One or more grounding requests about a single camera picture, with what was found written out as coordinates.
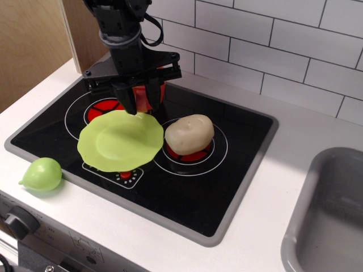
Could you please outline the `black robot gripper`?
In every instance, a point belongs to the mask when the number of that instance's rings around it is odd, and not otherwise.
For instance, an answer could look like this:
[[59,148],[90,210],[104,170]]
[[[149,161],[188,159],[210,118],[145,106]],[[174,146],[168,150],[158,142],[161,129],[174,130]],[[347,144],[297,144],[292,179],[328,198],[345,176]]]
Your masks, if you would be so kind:
[[161,102],[161,85],[168,80],[182,77],[177,52],[155,51],[143,43],[140,27],[122,32],[121,27],[99,31],[101,42],[111,54],[82,74],[92,93],[113,92],[127,113],[136,115],[137,104],[133,87],[145,85],[147,100],[152,110]]

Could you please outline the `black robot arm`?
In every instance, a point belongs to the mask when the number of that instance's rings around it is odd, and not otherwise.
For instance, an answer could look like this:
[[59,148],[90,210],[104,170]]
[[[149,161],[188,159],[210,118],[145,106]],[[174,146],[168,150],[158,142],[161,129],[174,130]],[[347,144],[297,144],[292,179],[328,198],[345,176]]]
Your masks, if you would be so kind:
[[151,110],[159,109],[162,85],[181,78],[177,52],[152,50],[164,38],[147,42],[141,22],[147,20],[161,29],[161,24],[147,14],[151,1],[85,1],[96,18],[101,42],[109,49],[110,57],[83,72],[92,94],[109,92],[130,114],[141,111],[140,101],[133,89],[145,88],[145,98]]

